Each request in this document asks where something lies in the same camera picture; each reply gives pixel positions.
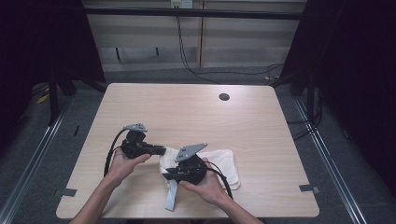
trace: right hand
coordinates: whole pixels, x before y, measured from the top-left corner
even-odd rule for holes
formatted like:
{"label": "right hand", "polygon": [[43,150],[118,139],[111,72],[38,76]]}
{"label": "right hand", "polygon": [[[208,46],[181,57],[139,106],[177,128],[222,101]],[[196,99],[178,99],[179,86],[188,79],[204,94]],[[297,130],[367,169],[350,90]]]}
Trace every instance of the right hand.
{"label": "right hand", "polygon": [[[212,168],[210,163],[205,163],[207,167]],[[197,185],[193,185],[188,181],[180,181],[179,185],[186,190],[197,193],[207,203],[219,205],[223,200],[230,198],[221,186],[218,175],[213,171],[207,171],[205,178]]]}

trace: hand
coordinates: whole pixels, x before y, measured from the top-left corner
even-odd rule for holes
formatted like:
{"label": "hand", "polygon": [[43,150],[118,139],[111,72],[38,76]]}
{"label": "hand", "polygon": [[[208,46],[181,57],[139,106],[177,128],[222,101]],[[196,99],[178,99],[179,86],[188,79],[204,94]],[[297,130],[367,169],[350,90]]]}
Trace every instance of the hand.
{"label": "hand", "polygon": [[113,181],[115,181],[117,186],[119,186],[122,180],[134,171],[137,164],[145,162],[149,158],[149,154],[144,154],[134,159],[129,159],[125,156],[122,150],[116,149],[113,161],[111,162],[110,169],[106,176],[113,178]]}
{"label": "hand", "polygon": [[[210,163],[206,162],[205,164],[212,168]],[[207,203],[213,203],[214,205],[219,205],[221,201],[229,198],[219,182],[218,175],[213,171],[207,171],[205,178],[198,185],[193,185],[188,181],[180,181],[179,185],[186,190],[197,193]]]}

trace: wooden table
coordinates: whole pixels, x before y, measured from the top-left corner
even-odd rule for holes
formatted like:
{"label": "wooden table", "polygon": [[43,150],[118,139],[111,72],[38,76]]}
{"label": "wooden table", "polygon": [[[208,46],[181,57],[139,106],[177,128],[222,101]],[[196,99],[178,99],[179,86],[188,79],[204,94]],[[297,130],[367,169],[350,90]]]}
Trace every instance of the wooden table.
{"label": "wooden table", "polygon": [[[230,99],[220,100],[221,93]],[[203,151],[231,149],[241,181],[234,199],[254,216],[318,215],[312,191],[300,191],[300,185],[309,183],[271,87],[111,84],[67,185],[77,193],[62,197],[58,217],[71,218],[79,211],[103,178],[114,137],[124,125],[138,122],[148,128],[145,141],[151,144],[179,149],[207,142]],[[159,157],[153,156],[114,191],[104,217],[227,217],[182,187],[177,190],[175,211],[165,210],[167,191]]]}

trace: left hand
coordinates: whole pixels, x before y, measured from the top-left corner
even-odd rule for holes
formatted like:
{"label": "left hand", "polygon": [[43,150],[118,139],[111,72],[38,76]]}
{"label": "left hand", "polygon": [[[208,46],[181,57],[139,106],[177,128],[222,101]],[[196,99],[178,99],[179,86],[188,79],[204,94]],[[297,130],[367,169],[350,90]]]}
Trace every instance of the left hand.
{"label": "left hand", "polygon": [[149,154],[144,154],[134,159],[129,159],[120,149],[116,149],[113,156],[113,161],[111,162],[110,169],[108,171],[109,178],[113,178],[116,181],[117,186],[119,186],[123,179],[130,175],[137,164],[145,162],[150,158]]}

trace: fabric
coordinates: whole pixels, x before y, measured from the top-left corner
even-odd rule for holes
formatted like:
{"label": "fabric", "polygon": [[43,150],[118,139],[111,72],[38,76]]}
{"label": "fabric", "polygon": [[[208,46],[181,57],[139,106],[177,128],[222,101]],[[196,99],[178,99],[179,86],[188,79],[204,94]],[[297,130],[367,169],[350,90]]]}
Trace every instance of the fabric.
{"label": "fabric", "polygon": [[[166,174],[167,168],[177,167],[177,162],[175,162],[175,157],[178,153],[177,149],[166,147],[165,154],[160,157],[160,172]],[[233,161],[233,152],[230,149],[218,149],[208,152],[199,152],[197,155],[200,158],[206,157],[210,162],[216,164],[220,171],[227,177],[227,182],[230,185],[230,189],[236,190],[241,185],[238,177],[238,172]],[[224,187],[224,183],[218,176],[221,185]]]}

